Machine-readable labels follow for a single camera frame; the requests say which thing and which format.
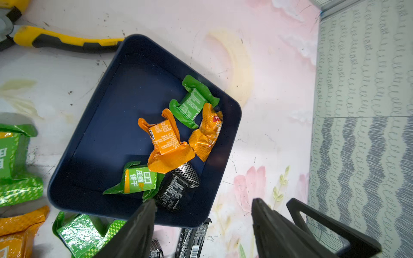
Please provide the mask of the green snack packet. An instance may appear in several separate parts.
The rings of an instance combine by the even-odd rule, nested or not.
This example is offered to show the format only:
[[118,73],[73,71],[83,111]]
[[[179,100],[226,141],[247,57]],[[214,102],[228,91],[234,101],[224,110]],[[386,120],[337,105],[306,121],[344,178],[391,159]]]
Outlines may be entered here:
[[31,124],[1,124],[1,207],[42,197],[41,177],[28,172],[26,158],[30,139],[38,132]]
[[105,224],[99,217],[80,213],[67,216],[61,211],[53,223],[52,232],[67,247],[73,258],[92,258],[125,224],[124,220]]
[[172,99],[169,109],[180,123],[190,129],[197,129],[199,126],[196,124],[195,118],[201,113],[205,103],[215,107],[219,104],[220,99],[215,97],[205,84],[191,75],[185,76],[182,85],[187,91],[186,96],[181,102]]
[[140,161],[128,162],[123,168],[121,182],[105,190],[104,195],[143,193],[143,202],[155,198],[158,194],[165,174],[152,172]]

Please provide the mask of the small black cookie packet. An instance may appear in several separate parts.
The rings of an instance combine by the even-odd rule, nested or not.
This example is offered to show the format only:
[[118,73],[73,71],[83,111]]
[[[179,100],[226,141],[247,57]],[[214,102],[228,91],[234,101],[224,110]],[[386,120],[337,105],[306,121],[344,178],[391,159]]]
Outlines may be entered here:
[[149,251],[149,258],[163,258],[163,250],[157,239],[153,239]]

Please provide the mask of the orange snack packet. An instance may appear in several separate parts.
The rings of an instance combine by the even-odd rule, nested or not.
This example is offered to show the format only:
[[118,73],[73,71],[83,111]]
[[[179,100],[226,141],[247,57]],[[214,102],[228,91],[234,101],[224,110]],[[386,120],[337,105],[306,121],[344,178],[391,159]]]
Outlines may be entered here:
[[202,110],[202,121],[190,138],[189,145],[195,154],[206,162],[219,137],[223,125],[223,113],[216,112],[210,103],[205,103]]
[[34,238],[50,212],[45,205],[30,213],[1,219],[1,257],[29,258]]
[[144,118],[139,118],[138,125],[150,136],[154,146],[147,162],[149,170],[167,174],[192,160],[195,152],[187,142],[181,141],[170,109],[164,109],[161,115],[164,118],[161,123],[149,124]]

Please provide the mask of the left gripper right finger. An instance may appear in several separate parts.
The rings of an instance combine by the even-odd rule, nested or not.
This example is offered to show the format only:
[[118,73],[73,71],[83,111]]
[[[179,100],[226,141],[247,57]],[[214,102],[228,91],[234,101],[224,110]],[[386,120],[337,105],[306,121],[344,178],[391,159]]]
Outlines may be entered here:
[[[375,239],[292,198],[287,208],[293,221],[272,210],[261,198],[252,201],[252,218],[260,258],[371,258],[382,252]],[[334,253],[311,233],[300,213],[308,215],[349,242]]]

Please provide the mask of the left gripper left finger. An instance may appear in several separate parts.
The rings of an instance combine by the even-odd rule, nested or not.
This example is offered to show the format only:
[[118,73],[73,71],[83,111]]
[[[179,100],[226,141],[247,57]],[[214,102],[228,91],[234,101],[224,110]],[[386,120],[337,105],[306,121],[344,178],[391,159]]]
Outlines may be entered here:
[[94,258],[148,258],[156,212],[155,200],[142,204]]

